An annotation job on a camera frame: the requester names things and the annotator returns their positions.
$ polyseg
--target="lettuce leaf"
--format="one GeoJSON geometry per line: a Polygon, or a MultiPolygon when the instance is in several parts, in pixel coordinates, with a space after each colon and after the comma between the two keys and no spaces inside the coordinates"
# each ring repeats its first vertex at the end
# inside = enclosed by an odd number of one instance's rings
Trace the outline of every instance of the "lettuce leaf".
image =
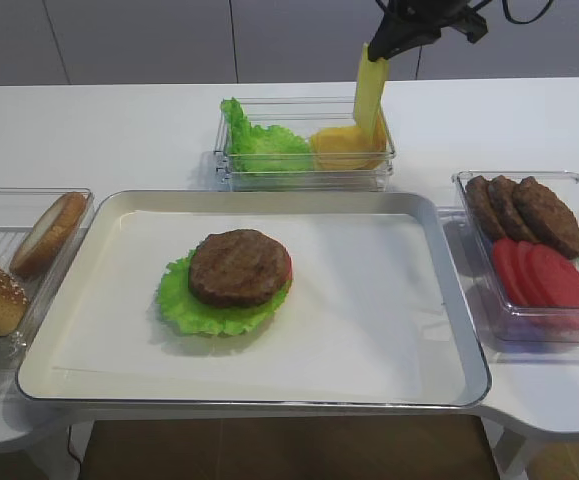
{"type": "Polygon", "coordinates": [[[223,100],[220,109],[229,124],[234,169],[240,172],[290,172],[313,170],[309,143],[280,125],[251,125],[240,102],[223,100]]]}
{"type": "Polygon", "coordinates": [[[194,252],[167,265],[156,297],[164,320],[176,325],[180,333],[240,335],[255,329],[285,301],[291,282],[257,307],[214,308],[201,303],[189,291],[189,263],[194,252]]]}

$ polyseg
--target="black cable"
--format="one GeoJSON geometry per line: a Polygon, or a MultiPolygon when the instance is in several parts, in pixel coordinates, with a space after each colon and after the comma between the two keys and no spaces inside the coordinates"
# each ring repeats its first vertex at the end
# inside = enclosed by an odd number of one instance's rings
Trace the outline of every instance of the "black cable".
{"type": "Polygon", "coordinates": [[[389,8],[387,8],[387,5],[385,5],[384,3],[382,3],[382,0],[374,0],[378,6],[380,7],[380,10],[382,10],[382,12],[387,15],[389,18],[391,18],[392,20],[397,20],[398,17],[391,11],[389,10],[389,8]]]}
{"type": "Polygon", "coordinates": [[[82,460],[80,460],[80,458],[78,457],[78,455],[76,455],[75,453],[73,453],[71,451],[71,425],[69,425],[69,429],[68,429],[68,435],[67,435],[67,453],[69,454],[69,456],[71,458],[73,458],[76,463],[78,464],[78,480],[81,480],[81,474],[82,474],[82,460]]]}
{"type": "Polygon", "coordinates": [[[547,0],[547,4],[544,6],[544,8],[540,10],[538,15],[533,17],[531,20],[516,20],[513,18],[511,12],[509,11],[509,0],[502,0],[502,11],[505,14],[505,18],[514,25],[529,25],[530,23],[540,20],[542,16],[547,13],[547,11],[549,11],[551,5],[553,5],[553,1],[554,0],[547,0]]]}
{"type": "Polygon", "coordinates": [[[471,7],[471,10],[474,12],[477,12],[478,10],[480,10],[483,7],[486,7],[487,5],[489,5],[491,2],[493,2],[493,0],[482,0],[482,2],[480,2],[478,5],[476,5],[475,7],[471,7]]]}

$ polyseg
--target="metal tray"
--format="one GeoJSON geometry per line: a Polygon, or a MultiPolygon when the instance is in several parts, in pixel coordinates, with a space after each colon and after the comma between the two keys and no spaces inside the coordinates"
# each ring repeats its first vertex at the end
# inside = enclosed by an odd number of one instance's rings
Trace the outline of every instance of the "metal tray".
{"type": "Polygon", "coordinates": [[[107,199],[18,372],[34,399],[298,408],[468,408],[490,388],[434,205],[403,193],[123,192],[107,199]],[[154,293],[209,233],[292,256],[275,318],[181,337],[154,293]]]}

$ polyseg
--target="white paper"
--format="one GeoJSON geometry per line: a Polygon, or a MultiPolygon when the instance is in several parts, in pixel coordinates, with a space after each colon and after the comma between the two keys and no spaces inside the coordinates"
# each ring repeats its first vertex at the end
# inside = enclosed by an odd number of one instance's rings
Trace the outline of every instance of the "white paper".
{"type": "Polygon", "coordinates": [[[55,367],[407,401],[421,395],[421,328],[446,321],[424,231],[406,215],[135,212],[99,247],[55,367]],[[246,335],[176,334],[154,301],[166,264],[235,228],[285,245],[286,302],[246,335]]]}

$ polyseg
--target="floor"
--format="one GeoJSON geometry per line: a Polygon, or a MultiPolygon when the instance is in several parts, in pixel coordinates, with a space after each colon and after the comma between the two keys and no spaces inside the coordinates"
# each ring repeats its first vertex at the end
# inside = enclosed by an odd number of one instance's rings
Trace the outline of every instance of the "floor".
{"type": "MultiPolygon", "coordinates": [[[[548,447],[531,480],[579,480],[579,444],[548,447]]],[[[21,453],[0,480],[44,480],[21,453]]],[[[97,422],[83,480],[496,480],[477,418],[330,417],[97,422]]]]}

